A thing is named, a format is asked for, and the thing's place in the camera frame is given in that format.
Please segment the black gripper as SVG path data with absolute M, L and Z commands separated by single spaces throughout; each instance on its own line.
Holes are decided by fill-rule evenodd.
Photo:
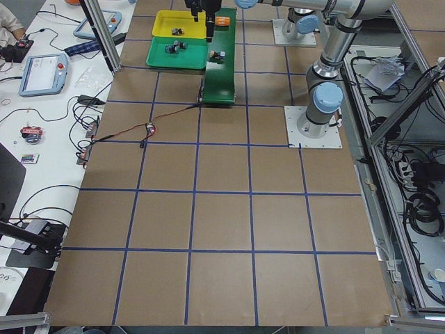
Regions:
M 221 0 L 185 0 L 194 22 L 199 22 L 199 13 L 206 13 L 206 41 L 212 42 L 215 29 L 215 14 L 221 9 Z

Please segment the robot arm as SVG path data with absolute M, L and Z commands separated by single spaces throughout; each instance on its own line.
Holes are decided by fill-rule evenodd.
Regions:
M 185 1 L 185 6 L 191 11 L 195 22 L 199 22 L 198 13 L 204 12 L 206 41 L 211 42 L 216 27 L 216 13 L 222 8 L 222 1 Z M 281 22 L 280 37 L 293 43 L 304 36 L 313 33 L 318 28 L 318 17 L 314 10 L 305 8 L 289 8 L 288 16 Z
M 339 75 L 346 52 L 362 27 L 364 20 L 375 18 L 389 10 L 392 1 L 308 1 L 306 8 L 336 13 L 320 58 L 307 71 L 309 105 L 298 119 L 303 136 L 319 139 L 326 135 L 333 114 L 339 110 L 343 92 L 334 80 Z

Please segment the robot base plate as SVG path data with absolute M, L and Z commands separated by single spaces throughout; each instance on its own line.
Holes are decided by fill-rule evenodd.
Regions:
M 315 47 L 317 45 L 314 32 L 301 34 L 294 23 L 287 19 L 273 19 L 273 35 L 276 45 L 287 47 Z
M 315 125 L 306 115 L 306 106 L 285 106 L 284 118 L 290 148 L 335 149 L 342 148 L 337 120 L 332 115 L 329 123 Z

